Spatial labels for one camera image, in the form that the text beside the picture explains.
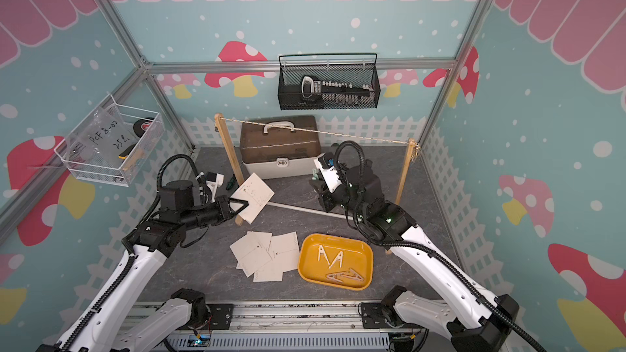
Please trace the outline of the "white clothespin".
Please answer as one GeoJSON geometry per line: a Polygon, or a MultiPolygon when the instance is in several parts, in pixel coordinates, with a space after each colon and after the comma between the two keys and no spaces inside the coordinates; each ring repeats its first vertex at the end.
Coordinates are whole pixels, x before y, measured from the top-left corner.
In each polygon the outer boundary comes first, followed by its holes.
{"type": "Polygon", "coordinates": [[[321,244],[318,246],[318,261],[325,262],[328,267],[330,267],[330,261],[328,255],[326,254],[324,246],[321,244]]]}
{"type": "Polygon", "coordinates": [[[335,257],[333,258],[332,262],[330,263],[329,270],[332,270],[335,268],[342,269],[343,258],[344,258],[344,252],[342,250],[338,251],[335,257]]]}

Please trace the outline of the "pink clothespin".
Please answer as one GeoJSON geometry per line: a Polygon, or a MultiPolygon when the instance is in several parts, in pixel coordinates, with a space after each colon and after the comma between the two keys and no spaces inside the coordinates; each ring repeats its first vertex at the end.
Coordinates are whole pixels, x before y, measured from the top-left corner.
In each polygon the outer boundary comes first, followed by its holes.
{"type": "Polygon", "coordinates": [[[363,284],[365,282],[365,278],[353,268],[343,271],[339,278],[346,283],[363,284]]]}
{"type": "Polygon", "coordinates": [[[346,272],[329,273],[325,277],[328,282],[338,285],[344,285],[347,282],[346,272]]]}

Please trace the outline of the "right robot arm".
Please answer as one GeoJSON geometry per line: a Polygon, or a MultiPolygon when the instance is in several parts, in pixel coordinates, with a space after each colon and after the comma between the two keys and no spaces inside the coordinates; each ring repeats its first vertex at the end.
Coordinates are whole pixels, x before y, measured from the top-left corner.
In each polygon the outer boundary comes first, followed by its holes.
{"type": "Polygon", "coordinates": [[[517,324],[519,305],[511,296],[497,296],[470,278],[437,248],[415,218],[386,200],[358,143],[340,143],[314,163],[318,176],[310,184],[324,211],[342,208],[350,228],[407,263],[442,299],[436,302],[394,287],[381,302],[389,326],[418,325],[446,337],[457,351],[498,351],[512,333],[534,350],[544,349],[517,324]]]}

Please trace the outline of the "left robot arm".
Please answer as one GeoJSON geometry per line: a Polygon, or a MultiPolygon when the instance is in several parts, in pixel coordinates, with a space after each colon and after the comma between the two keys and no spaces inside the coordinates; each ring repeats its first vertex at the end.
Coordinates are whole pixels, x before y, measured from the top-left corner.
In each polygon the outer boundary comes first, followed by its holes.
{"type": "Polygon", "coordinates": [[[210,324],[205,293],[181,288],[130,331],[118,332],[144,288],[187,233],[208,230],[239,215],[246,200],[215,195],[206,175],[185,154],[168,158],[156,177],[156,197],[138,225],[122,239],[125,253],[77,321],[40,351],[150,351],[180,328],[197,332],[210,324]]]}

